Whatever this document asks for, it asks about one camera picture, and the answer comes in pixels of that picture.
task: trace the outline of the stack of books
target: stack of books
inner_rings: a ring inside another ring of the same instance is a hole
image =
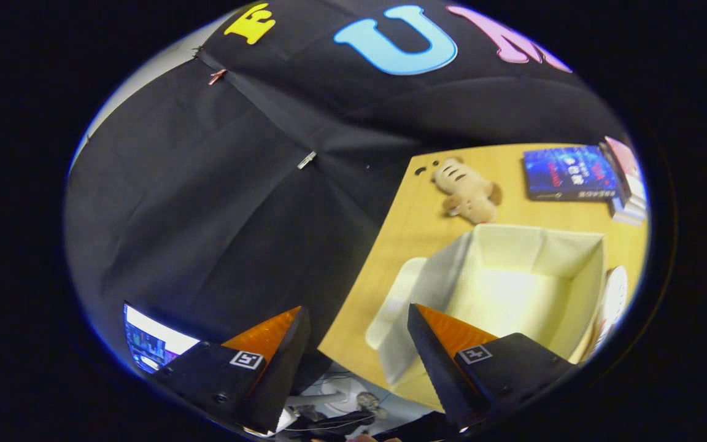
[[[635,154],[624,143],[610,137],[605,137],[605,142],[600,143],[600,149],[611,163],[620,184],[617,196],[609,201],[612,219],[635,226],[642,225],[648,213],[648,199]]]
[[[598,145],[523,153],[533,201],[605,201],[612,219],[640,226],[647,216],[645,185],[634,153],[610,137]]]

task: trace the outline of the black cloth backdrop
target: black cloth backdrop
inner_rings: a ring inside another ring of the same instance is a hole
[[[403,2],[272,0],[277,25],[255,45],[224,36],[234,15],[197,59],[99,126],[68,177],[64,234],[82,305],[123,363],[138,372],[123,331],[126,301],[210,341],[303,305],[315,349],[412,156],[625,134],[576,75],[502,61],[479,28],[444,9],[454,3],[412,3],[457,43],[446,67],[390,76],[333,41],[371,17],[398,47],[423,50],[407,23],[382,16]],[[228,73],[209,86],[221,68]],[[328,363],[308,352],[293,391]]]

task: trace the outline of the pink letter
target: pink letter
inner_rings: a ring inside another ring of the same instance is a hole
[[[487,36],[498,45],[498,56],[503,61],[508,61],[509,63],[527,63],[528,56],[530,56],[530,58],[541,63],[542,56],[544,55],[544,59],[553,68],[564,72],[572,72],[568,66],[563,64],[558,58],[552,56],[552,54],[544,50],[540,45],[503,26],[501,23],[468,8],[446,6],[446,9],[452,12],[452,14],[457,14],[471,20],[474,25],[482,29],[482,32],[487,34]],[[525,53],[516,50],[509,42],[514,43],[516,47],[521,48]]]

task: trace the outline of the wooden table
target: wooden table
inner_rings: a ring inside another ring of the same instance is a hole
[[[612,221],[608,204],[604,202],[528,199],[522,153],[563,146],[570,145],[493,145],[448,150],[411,159],[373,249],[318,349],[357,376],[389,389],[378,353],[365,342],[367,328],[405,261],[429,257],[474,227],[461,216],[444,215],[441,202],[446,194],[430,182],[432,172],[437,168],[433,162],[441,163],[453,156],[462,157],[485,178],[500,184],[503,202],[498,207],[495,223],[603,233],[606,268],[626,267],[631,300],[643,270],[648,221],[640,227]],[[415,173],[423,167],[427,170]],[[434,391],[415,391],[423,389],[426,390],[424,386],[409,391],[401,389],[399,394],[440,410]]]

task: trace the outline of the computer screen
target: computer screen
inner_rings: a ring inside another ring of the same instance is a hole
[[[198,339],[171,330],[128,304],[124,304],[124,330],[135,364],[148,373],[163,368],[198,343]]]

